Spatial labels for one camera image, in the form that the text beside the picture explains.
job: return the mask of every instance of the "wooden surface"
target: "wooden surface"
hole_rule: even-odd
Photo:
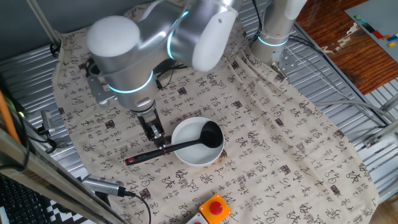
[[[397,78],[398,63],[345,13],[363,2],[308,0],[297,22],[365,95]]]
[[[398,224],[397,194],[377,207],[369,224]]]

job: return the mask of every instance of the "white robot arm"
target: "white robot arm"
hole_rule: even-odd
[[[87,71],[97,102],[106,106],[113,94],[96,87],[99,81],[95,75],[105,78],[120,105],[137,115],[148,139],[159,149],[165,147],[164,130],[155,109],[153,69],[168,58],[198,71],[212,69],[224,52],[242,1],[193,0],[186,11],[187,7],[159,0],[137,24],[121,16],[95,22],[87,34],[87,46],[95,62]],[[275,0],[266,12],[263,32],[251,48],[255,56],[269,65],[269,61],[279,62],[305,2]]]

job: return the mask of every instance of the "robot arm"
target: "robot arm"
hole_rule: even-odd
[[[153,69],[168,58],[195,70],[212,69],[223,54],[241,3],[195,0],[190,10],[183,12],[171,2],[158,1],[137,24],[121,16],[101,19],[87,34],[87,46],[95,61],[88,74],[96,75],[99,69],[99,76],[106,80],[120,105],[135,113],[147,137],[163,148]],[[172,30],[179,18],[179,26]]]

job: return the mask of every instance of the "black ladle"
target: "black ladle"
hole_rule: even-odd
[[[124,162],[126,163],[127,166],[129,166],[129,165],[144,162],[149,159],[153,159],[155,157],[162,156],[167,153],[170,153],[170,152],[173,152],[173,151],[176,151],[179,149],[183,149],[185,147],[192,146],[195,144],[204,144],[205,146],[214,149],[214,148],[217,148],[218,146],[220,146],[222,143],[223,143],[223,132],[221,131],[221,128],[214,121],[208,121],[202,127],[202,129],[200,131],[200,137],[197,140],[183,142],[180,144],[175,144],[173,146],[166,147],[164,149],[159,149],[159,150],[139,154],[137,156],[126,159]]]

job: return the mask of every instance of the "white bowl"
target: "white bowl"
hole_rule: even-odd
[[[200,137],[200,131],[206,122],[211,121],[207,118],[195,117],[182,121],[175,128],[172,135],[172,144],[183,143],[196,140]],[[224,149],[223,143],[217,148],[209,148],[203,144],[196,144],[175,151],[175,155],[184,163],[193,167],[203,167],[216,161]]]

